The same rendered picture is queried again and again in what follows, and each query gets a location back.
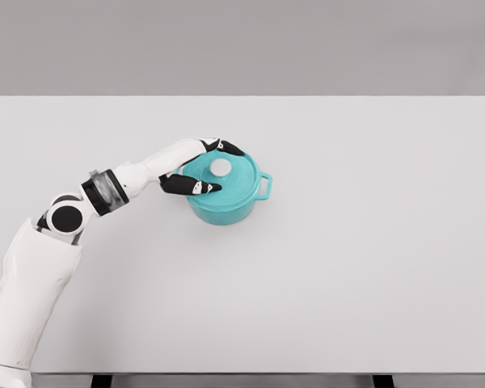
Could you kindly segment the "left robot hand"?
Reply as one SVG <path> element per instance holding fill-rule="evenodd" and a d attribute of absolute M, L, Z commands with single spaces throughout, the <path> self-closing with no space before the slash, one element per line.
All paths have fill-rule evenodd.
<path fill-rule="evenodd" d="M 221 191 L 222 186 L 218 183 L 208 183 L 187 175 L 175 174 L 180 167 L 214 150 L 236 156 L 245 155 L 236 145 L 218 137 L 188 138 L 177 141 L 162 150 L 163 161 L 166 164 L 158 176 L 161 189 L 165 193 L 181 196 L 199 196 Z"/>

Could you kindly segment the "teal pot lid white knob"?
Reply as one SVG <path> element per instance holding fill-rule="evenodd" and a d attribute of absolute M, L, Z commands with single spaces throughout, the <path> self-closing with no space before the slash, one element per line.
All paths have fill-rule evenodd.
<path fill-rule="evenodd" d="M 215 175 L 211 165 L 216 160 L 226 160 L 230 164 L 230 171 L 223 176 Z M 201 194 L 197 199 L 226 202 L 241 200 L 250 196 L 259 182 L 260 172 L 255 160 L 249 155 L 236 156 L 214 150 L 202 154 L 183 167 L 183 175 L 207 183 L 221 185 L 221 191 Z"/>

